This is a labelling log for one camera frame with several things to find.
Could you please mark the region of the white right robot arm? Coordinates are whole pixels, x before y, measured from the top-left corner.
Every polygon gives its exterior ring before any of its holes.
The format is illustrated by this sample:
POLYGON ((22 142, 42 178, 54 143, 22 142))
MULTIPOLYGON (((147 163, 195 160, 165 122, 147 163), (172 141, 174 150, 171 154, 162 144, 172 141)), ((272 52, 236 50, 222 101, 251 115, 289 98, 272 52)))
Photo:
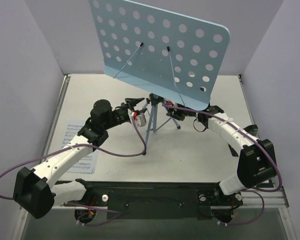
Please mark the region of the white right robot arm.
POLYGON ((282 177, 276 164, 274 145, 269 140, 260 140, 238 126, 227 116, 223 109, 212 105, 205 110, 194 110, 188 107, 164 104, 168 115, 183 121, 185 117, 195 117, 206 129, 209 129, 224 139, 239 156, 236 173, 220 181, 213 192, 214 201, 220 205, 226 204, 232 194, 246 189, 257 189, 257 185, 278 177, 275 189, 263 189, 263 192, 276 192, 282 187, 282 177))

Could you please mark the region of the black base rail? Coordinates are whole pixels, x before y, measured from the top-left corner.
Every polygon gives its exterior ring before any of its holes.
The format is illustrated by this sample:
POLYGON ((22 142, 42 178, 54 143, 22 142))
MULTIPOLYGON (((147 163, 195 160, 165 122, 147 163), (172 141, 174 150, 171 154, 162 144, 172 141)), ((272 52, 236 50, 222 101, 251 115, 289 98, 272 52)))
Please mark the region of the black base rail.
POLYGON ((110 219, 121 213, 126 220, 209 220, 212 212, 229 217, 243 205, 235 194, 224 195, 215 183, 84 181, 86 192, 75 203, 106 207, 110 219))

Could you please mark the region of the light blue music stand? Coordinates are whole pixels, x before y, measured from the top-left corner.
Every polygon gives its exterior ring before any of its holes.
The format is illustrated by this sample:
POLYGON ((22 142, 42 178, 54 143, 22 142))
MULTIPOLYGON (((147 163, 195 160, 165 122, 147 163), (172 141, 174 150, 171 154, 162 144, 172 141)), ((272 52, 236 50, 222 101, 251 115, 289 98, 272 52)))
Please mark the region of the light blue music stand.
POLYGON ((89 6, 107 76, 193 110, 210 106, 227 27, 131 0, 89 6))

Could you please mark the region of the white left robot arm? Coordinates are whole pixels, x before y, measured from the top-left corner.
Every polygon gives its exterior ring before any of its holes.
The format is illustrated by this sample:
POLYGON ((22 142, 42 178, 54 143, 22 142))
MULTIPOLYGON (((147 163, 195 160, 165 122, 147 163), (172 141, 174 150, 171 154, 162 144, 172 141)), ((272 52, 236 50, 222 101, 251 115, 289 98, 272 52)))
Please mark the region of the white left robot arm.
POLYGON ((146 109, 135 107, 144 98, 125 98, 120 106, 112 108, 106 99, 96 101, 84 126, 62 149, 50 154, 32 169, 23 167, 16 175, 13 200, 35 219, 45 216, 53 206, 77 201, 89 205, 93 193, 82 180, 56 186, 56 182, 79 160, 99 150, 108 138, 108 130, 124 123, 133 128, 144 126, 146 109))

